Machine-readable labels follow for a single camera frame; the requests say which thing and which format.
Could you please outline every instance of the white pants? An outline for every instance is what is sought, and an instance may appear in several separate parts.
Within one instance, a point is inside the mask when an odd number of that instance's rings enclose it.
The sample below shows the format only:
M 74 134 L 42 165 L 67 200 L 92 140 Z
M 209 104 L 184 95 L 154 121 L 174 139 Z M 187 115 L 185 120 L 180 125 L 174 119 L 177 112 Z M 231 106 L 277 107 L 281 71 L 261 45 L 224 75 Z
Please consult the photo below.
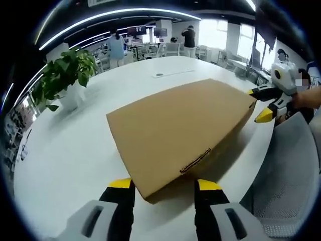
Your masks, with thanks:
M 185 48 L 185 54 L 187 57 L 195 58 L 196 48 L 188 48 L 188 47 L 184 47 L 184 48 Z
M 124 59 L 110 59 L 110 68 L 111 69 L 114 69 L 114 68 L 117 68 L 119 66 L 122 66 L 124 65 Z

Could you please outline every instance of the white flower pot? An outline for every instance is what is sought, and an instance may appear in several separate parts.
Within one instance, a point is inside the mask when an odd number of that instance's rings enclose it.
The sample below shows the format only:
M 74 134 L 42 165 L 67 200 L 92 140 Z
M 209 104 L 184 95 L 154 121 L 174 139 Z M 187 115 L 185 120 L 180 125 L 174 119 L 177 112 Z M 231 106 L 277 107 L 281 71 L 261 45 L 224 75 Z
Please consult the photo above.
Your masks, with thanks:
M 59 93 L 61 99 L 59 99 L 60 107 L 64 111 L 71 112 L 78 108 L 85 99 L 84 88 L 78 83 L 78 80 L 73 85 L 69 85 L 67 91 L 62 90 Z

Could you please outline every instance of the robotic arm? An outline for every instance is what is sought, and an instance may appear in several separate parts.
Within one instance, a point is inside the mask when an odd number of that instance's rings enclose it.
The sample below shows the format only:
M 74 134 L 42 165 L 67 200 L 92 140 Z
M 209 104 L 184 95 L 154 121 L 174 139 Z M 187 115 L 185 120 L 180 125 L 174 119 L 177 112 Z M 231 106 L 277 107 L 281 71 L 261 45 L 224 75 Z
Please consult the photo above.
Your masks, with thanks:
M 130 178 L 112 182 L 99 201 L 90 201 L 67 222 L 58 241 L 129 241 L 135 186 Z M 214 182 L 195 181 L 195 226 L 199 241 L 270 240 L 260 222 L 239 203 L 230 203 Z
M 249 90 L 248 94 L 257 100 L 267 101 L 275 99 L 255 119 L 257 123 L 271 121 L 276 116 L 286 114 L 292 110 L 292 97 L 297 93 L 295 80 L 298 76 L 298 69 L 295 64 L 274 63 L 271 68 L 272 82 L 263 84 L 255 89 Z

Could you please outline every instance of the ceiling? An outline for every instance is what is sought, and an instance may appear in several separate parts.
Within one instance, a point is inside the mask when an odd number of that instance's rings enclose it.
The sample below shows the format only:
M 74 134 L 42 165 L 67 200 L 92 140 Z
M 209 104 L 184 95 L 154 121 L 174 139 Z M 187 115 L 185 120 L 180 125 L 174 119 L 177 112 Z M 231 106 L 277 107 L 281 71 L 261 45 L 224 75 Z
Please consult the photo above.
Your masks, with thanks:
M 271 22 L 278 39 L 287 44 L 306 61 L 310 61 L 310 52 L 305 41 L 298 37 L 299 29 L 293 21 L 281 12 L 271 0 L 255 0 Z M 222 18 L 234 23 L 255 25 L 255 12 L 246 0 L 114 0 L 108 3 L 89 7 L 87 0 L 40 1 L 24 6 L 22 18 L 24 22 L 16 28 L 8 29 L 11 33 L 12 44 L 17 40 L 14 50 L 19 49 L 16 62 L 15 87 L 12 90 L 13 102 L 26 83 L 44 65 L 45 54 L 62 42 L 70 45 L 109 31 L 111 28 L 125 28 L 151 24 L 159 19 L 175 21 L 193 20 L 188 16 L 175 13 L 136 11 L 113 14 L 92 19 L 78 25 L 48 44 L 42 51 L 39 48 L 55 34 L 68 26 L 97 14 L 130 8 L 157 8 L 178 11 L 199 18 Z

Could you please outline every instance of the white table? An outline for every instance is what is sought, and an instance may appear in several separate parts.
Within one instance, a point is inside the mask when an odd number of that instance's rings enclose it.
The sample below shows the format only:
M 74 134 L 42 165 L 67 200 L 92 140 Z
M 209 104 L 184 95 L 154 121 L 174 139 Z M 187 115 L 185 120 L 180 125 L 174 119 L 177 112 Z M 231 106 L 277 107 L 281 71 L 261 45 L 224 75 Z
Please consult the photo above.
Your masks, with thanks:
M 235 65 L 235 67 L 246 70 L 247 64 L 243 63 L 242 61 L 238 61 L 238 60 L 233 60 L 233 59 L 229 59 L 228 61 L 230 61 L 233 65 Z
M 76 210 L 98 199 L 111 181 L 128 177 L 107 113 L 162 90 L 207 78 L 243 91 L 255 87 L 219 66 L 172 56 L 135 62 L 92 77 L 83 106 L 69 115 L 64 115 L 62 108 L 45 110 L 31 126 L 27 157 L 17 162 L 15 169 L 16 201 L 30 227 L 40 237 L 57 236 Z M 267 105 L 257 103 L 236 146 L 225 157 L 234 163 L 219 184 L 232 202 L 245 195 L 266 155 L 274 122 L 256 124 L 254 118 Z M 131 240 L 197 240 L 194 215 L 193 195 L 151 205 L 136 192 Z

